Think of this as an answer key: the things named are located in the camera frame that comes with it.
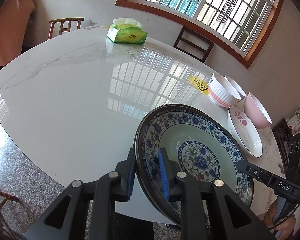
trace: newspaper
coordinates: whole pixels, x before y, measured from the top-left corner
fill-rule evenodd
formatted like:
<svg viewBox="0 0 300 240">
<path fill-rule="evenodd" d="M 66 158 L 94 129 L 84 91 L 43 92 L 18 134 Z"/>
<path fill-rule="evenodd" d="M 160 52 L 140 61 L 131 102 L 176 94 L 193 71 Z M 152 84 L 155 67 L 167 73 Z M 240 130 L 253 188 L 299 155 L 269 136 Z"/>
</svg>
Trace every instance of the newspaper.
<svg viewBox="0 0 300 240">
<path fill-rule="evenodd" d="M 292 131 L 292 135 L 300 132 L 300 106 L 290 119 L 286 119 L 286 122 Z"/>
</svg>

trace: dark wooden chair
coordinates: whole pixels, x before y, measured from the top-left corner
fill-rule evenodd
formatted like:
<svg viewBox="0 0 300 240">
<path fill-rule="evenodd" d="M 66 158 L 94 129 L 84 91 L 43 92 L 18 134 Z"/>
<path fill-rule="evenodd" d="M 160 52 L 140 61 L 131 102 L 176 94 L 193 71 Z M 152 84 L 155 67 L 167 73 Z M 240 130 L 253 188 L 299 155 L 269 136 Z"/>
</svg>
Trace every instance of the dark wooden chair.
<svg viewBox="0 0 300 240">
<path fill-rule="evenodd" d="M 62 34 L 62 32 L 70 32 L 70 28 L 71 28 L 71 22 L 75 22 L 75 21 L 78 21 L 78 24 L 77 24 L 77 30 L 80 29 L 80 26 L 81 26 L 81 22 L 84 21 L 84 18 L 81 17 L 81 18 L 65 18 L 65 19 L 56 19 L 56 20 L 51 20 L 49 23 L 51 23 L 51 26 L 50 26 L 50 31 L 49 31 L 49 38 L 48 40 L 50 40 L 52 38 L 52 32 L 53 32 L 53 28 L 54 28 L 54 25 L 55 23 L 61 23 L 60 24 L 60 30 L 59 30 L 59 35 Z M 68 27 L 67 28 L 64 28 L 63 27 L 63 24 L 65 22 L 68 22 Z"/>
<path fill-rule="evenodd" d="M 186 33 L 189 33 L 190 35 L 195 36 L 196 38 L 200 39 L 203 42 L 200 42 L 200 45 L 194 44 L 192 41 L 189 40 L 189 37 L 186 37 L 187 36 Z M 203 54 L 202 58 L 199 58 L 196 55 L 191 54 L 191 52 L 186 51 L 185 46 L 183 46 L 183 48 L 181 48 L 182 42 L 190 45 L 195 51 L 198 52 L 197 54 L 200 54 L 200 55 Z M 204 36 L 194 32 L 193 30 L 190 30 L 184 26 L 182 27 L 182 30 L 181 30 L 176 42 L 173 45 L 174 48 L 181 50 L 182 52 L 190 55 L 191 57 L 194 57 L 195 59 L 201 61 L 202 63 L 204 63 L 205 60 L 207 59 L 213 46 L 214 46 L 214 43 L 212 41 L 208 40 Z"/>
<path fill-rule="evenodd" d="M 279 152 L 282 159 L 282 164 L 284 170 L 288 168 L 288 155 L 289 155 L 289 141 L 292 137 L 292 132 L 287 125 L 285 119 L 282 119 L 273 129 L 272 132 L 274 134 L 275 140 L 277 141 L 277 145 L 279 148 Z"/>
</svg>

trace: chair backrest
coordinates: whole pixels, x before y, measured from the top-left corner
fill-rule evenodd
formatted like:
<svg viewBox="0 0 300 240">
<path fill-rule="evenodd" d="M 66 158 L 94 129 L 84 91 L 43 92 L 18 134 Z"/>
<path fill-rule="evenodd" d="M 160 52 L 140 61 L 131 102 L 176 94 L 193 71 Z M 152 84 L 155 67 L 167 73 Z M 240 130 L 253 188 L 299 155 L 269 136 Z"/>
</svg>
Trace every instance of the chair backrest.
<svg viewBox="0 0 300 240">
<path fill-rule="evenodd" d="M 204 63 L 213 45 L 212 41 L 183 26 L 173 47 Z"/>
<path fill-rule="evenodd" d="M 50 40 L 52 38 L 52 32 L 53 32 L 53 28 L 54 28 L 54 24 L 55 23 L 61 23 L 60 24 L 60 30 L 59 30 L 59 35 L 62 34 L 62 32 L 69 32 L 70 31 L 70 28 L 71 28 L 71 22 L 74 22 L 74 21 L 78 21 L 78 24 L 77 24 L 77 30 L 80 29 L 80 26 L 81 26 L 81 22 L 84 21 L 84 18 L 81 17 L 81 18 L 65 18 L 65 19 L 56 19 L 56 20 L 51 20 L 49 23 L 51 23 L 51 26 L 50 26 L 50 31 L 49 31 L 49 38 L 48 40 Z M 68 27 L 67 28 L 63 28 L 63 24 L 64 22 L 68 22 Z"/>
</svg>

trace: marble tabletop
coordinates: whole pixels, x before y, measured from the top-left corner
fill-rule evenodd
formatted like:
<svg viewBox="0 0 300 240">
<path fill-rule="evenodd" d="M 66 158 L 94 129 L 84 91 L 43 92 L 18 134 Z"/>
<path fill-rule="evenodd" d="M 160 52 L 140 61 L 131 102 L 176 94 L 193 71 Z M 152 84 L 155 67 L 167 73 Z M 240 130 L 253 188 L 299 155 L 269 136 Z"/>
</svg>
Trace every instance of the marble tabletop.
<svg viewBox="0 0 300 240">
<path fill-rule="evenodd" d="M 102 26 L 63 34 L 0 71 L 1 125 L 34 164 L 65 187 L 114 170 L 126 159 L 142 118 L 155 107 L 193 106 L 229 130 L 227 109 L 188 81 L 195 75 L 208 82 L 214 73 L 210 67 L 149 37 L 142 46 L 114 44 L 106 34 Z M 248 160 L 281 175 L 271 129 L 258 132 L 263 155 Z M 254 180 L 256 215 L 275 199 L 273 190 Z M 116 211 L 171 223 L 148 201 L 137 179 L 131 200 L 116 203 Z"/>
</svg>

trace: black cable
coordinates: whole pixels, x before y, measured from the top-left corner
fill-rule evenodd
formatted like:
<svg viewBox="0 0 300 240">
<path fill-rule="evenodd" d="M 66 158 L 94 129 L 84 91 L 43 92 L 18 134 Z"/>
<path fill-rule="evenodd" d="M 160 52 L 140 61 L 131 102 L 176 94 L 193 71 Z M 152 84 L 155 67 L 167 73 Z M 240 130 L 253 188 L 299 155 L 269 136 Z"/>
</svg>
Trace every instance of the black cable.
<svg viewBox="0 0 300 240">
<path fill-rule="evenodd" d="M 279 224 L 276 224 L 276 225 L 274 225 L 273 227 L 270 227 L 269 230 L 272 230 L 272 229 L 278 227 L 279 225 L 281 225 L 282 223 L 284 223 L 289 217 L 291 217 L 291 216 L 294 214 L 294 212 L 297 210 L 297 208 L 298 208 L 299 206 L 300 206 L 300 204 L 298 204 L 298 205 L 296 206 L 296 208 L 292 211 L 292 213 L 291 213 L 290 215 L 288 215 L 288 216 L 287 216 L 284 220 L 282 220 Z"/>
</svg>

